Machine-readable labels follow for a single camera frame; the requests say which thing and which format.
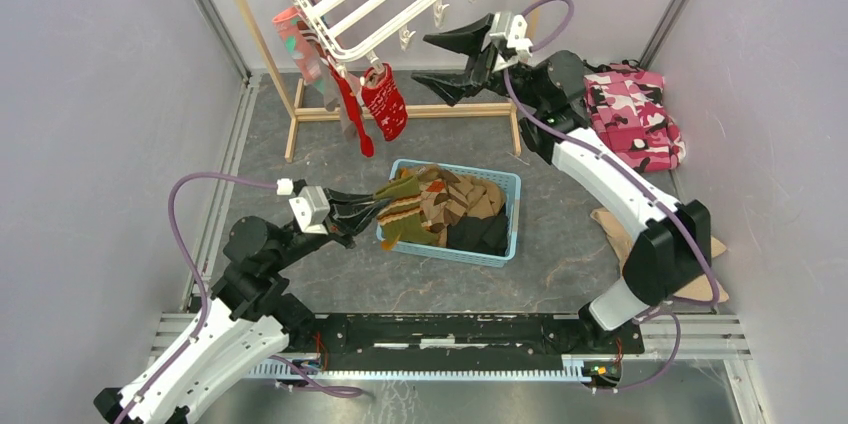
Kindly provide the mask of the green striped sock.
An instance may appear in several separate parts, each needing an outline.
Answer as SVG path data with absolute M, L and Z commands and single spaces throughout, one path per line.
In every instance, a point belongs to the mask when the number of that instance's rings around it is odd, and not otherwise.
M 383 232 L 381 248 L 389 251 L 400 242 L 435 245 L 439 236 L 423 221 L 422 196 L 418 178 L 405 175 L 390 181 L 373 194 L 388 204 L 378 212 L 377 223 Z

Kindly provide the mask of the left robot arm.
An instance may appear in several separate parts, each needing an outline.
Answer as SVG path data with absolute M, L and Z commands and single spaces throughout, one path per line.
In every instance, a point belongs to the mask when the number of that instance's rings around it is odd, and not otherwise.
M 229 264 L 206 287 L 186 260 L 201 307 L 156 361 L 121 388 L 105 388 L 94 406 L 108 423 L 196 423 L 251 369 L 314 338 L 315 315 L 287 292 L 281 271 L 324 245 L 347 249 L 390 202 L 281 178 L 274 183 L 209 173 L 209 178 L 270 190 L 287 198 L 293 219 L 277 226 L 255 216 L 238 221 L 225 247 Z

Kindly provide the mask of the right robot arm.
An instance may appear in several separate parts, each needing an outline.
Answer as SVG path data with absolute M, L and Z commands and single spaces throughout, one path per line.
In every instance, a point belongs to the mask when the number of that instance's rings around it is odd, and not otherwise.
M 466 57 L 466 65 L 460 73 L 413 78 L 450 106 L 483 90 L 512 100 L 523 115 L 519 128 L 526 146 L 588 190 L 630 235 L 632 248 L 618 280 L 579 311 L 580 344 L 591 352 L 606 350 L 623 324 L 682 301 L 681 291 L 699 278 L 706 280 L 709 297 L 687 301 L 715 306 L 721 290 L 712 272 L 707 208 L 654 188 L 616 156 L 578 108 L 585 92 L 583 61 L 560 50 L 530 63 L 540 47 L 527 38 L 526 27 L 522 15 L 498 12 L 427 34 L 425 43 Z

